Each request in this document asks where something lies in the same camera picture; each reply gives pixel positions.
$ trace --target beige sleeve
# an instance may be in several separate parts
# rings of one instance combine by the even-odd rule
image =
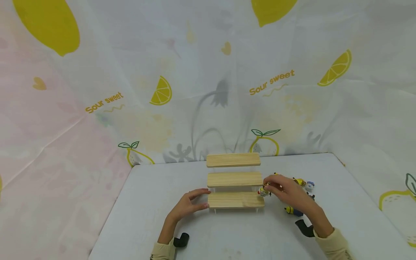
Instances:
[[[315,240],[329,260],[355,260],[348,248],[348,242],[339,229],[335,229],[327,238],[320,238],[313,230]]]
[[[155,243],[153,246],[152,254],[150,256],[150,260],[173,260],[175,257],[175,250],[176,247],[173,245],[173,240],[169,242],[169,244],[160,244]]]

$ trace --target white table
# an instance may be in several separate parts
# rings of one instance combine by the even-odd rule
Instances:
[[[341,229],[357,259],[415,259],[386,216],[333,154],[261,158],[264,177],[279,172],[315,182],[316,201]],[[183,193],[206,187],[206,163],[169,163],[132,169],[89,260],[149,259],[166,214]],[[275,197],[265,208],[205,210],[178,225],[190,235],[177,260],[325,259],[313,238],[303,236]]]

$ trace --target minion figure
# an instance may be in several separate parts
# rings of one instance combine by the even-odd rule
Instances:
[[[315,195],[310,195],[309,192],[306,192],[306,194],[313,200],[315,201]]]
[[[303,179],[299,178],[299,179],[295,179],[292,178],[297,184],[301,185],[302,187],[305,187],[306,185],[306,181],[304,181]]]
[[[306,182],[305,190],[312,192],[313,188],[315,187],[315,183],[311,181]]]
[[[272,195],[271,192],[267,192],[267,190],[264,189],[265,186],[269,185],[269,183],[263,184],[262,187],[259,188],[259,190],[257,191],[257,194],[259,194],[262,197],[265,197],[267,195]]]
[[[287,207],[285,207],[285,210],[288,214],[292,214],[292,215],[295,215],[297,217],[302,217],[303,216],[302,212],[300,212],[297,209],[294,209],[293,207],[287,206]]]

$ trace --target wooden step shelf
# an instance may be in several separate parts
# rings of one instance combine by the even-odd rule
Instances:
[[[208,195],[210,208],[263,208],[264,198],[257,192],[214,192]]]
[[[208,188],[216,187],[255,187],[263,184],[261,173],[256,172],[227,172],[208,173]]]
[[[209,154],[207,155],[207,167],[240,167],[259,166],[260,156],[258,153],[245,154]]]

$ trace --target child's hand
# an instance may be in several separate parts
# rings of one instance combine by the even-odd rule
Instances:
[[[270,175],[263,181],[263,183],[267,182],[270,182],[270,185],[265,186],[265,190],[275,194],[283,203],[288,204],[306,215],[318,207],[293,179],[280,174]]]
[[[176,204],[176,206],[168,214],[168,218],[171,218],[173,221],[178,222],[186,215],[209,208],[208,203],[192,204],[191,200],[195,199],[199,195],[210,193],[211,192],[207,188],[196,189],[188,193],[185,193],[179,200],[178,204]]]

